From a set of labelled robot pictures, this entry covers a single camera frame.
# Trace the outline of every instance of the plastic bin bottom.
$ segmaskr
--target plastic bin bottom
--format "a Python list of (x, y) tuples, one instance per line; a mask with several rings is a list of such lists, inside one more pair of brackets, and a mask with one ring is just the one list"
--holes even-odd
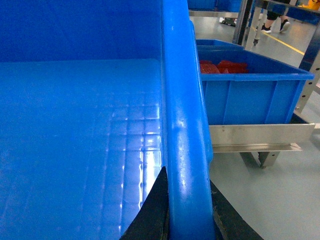
[(119, 239), (162, 166), (154, 59), (0, 63), (1, 239)]

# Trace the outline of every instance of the blue plastic bin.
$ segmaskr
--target blue plastic bin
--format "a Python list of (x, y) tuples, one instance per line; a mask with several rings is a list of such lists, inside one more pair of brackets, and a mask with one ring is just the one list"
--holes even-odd
[(314, 75), (246, 50), (202, 50), (200, 60), (247, 63), (246, 74), (202, 74), (209, 125), (287, 124)]
[(241, 2), (242, 0), (217, 0), (217, 9), (219, 11), (238, 13)]
[(162, 166), (170, 239), (213, 239), (187, 1), (1, 3), (0, 239), (118, 240)]
[(217, 0), (187, 0), (188, 8), (195, 10), (213, 10), (217, 5)]
[(320, 22), (320, 17), (316, 15), (312, 15), (307, 12), (305, 8), (290, 8), (287, 16), (290, 18), (294, 18), (309, 24), (317, 25)]
[(197, 39), (197, 49), (201, 50), (243, 50), (244, 47), (238, 44), (216, 40), (216, 39)]

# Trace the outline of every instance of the black shoe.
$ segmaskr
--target black shoe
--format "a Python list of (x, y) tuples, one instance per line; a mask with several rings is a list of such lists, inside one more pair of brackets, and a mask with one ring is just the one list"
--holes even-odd
[(266, 28), (266, 26), (263, 24), (261, 32), (269, 34), (271, 33), (271, 27)]
[(281, 23), (281, 26), (280, 26), (280, 33), (283, 33), (284, 31), (287, 31), (289, 27), (290, 27), (290, 22), (287, 19), (284, 20), (283, 23)]

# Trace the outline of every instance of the red object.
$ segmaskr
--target red object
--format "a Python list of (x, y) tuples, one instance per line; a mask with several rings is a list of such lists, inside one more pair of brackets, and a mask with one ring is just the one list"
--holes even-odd
[(227, 60), (222, 60), (218, 65), (218, 68), (229, 68), (229, 67), (237, 67), (237, 68), (247, 68), (248, 64), (245, 62), (232, 62)]
[(200, 71), (202, 74), (247, 74), (248, 64), (245, 62), (232, 62), (222, 60), (218, 65), (212, 64), (209, 60), (200, 60)]
[(220, 71), (214, 64), (200, 64), (202, 74), (219, 74)]
[(209, 60), (200, 60), (200, 64), (212, 64), (212, 61), (209, 61)]

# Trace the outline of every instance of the yellow floor line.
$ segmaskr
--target yellow floor line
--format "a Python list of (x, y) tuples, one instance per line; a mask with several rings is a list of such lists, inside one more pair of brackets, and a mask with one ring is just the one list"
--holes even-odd
[(287, 46), (288, 48), (292, 49), (293, 51), (296, 51), (297, 53), (302, 54), (302, 55), (305, 55), (305, 53), (304, 53), (303, 51), (300, 51), (299, 49), (296, 49), (295, 47), (293, 47), (293, 46), (285, 43), (284, 41), (281, 41), (281, 40), (279, 40), (278, 38), (276, 38), (276, 37), (274, 37), (274, 36), (272, 36), (272, 35), (270, 35), (270, 34), (268, 34), (268, 33), (266, 33), (266, 32), (261, 32), (261, 33), (264, 34), (264, 35), (267, 35), (269, 38), (271, 38), (271, 39), (273, 39), (273, 40), (276, 40), (277, 42), (279, 42), (279, 43)]

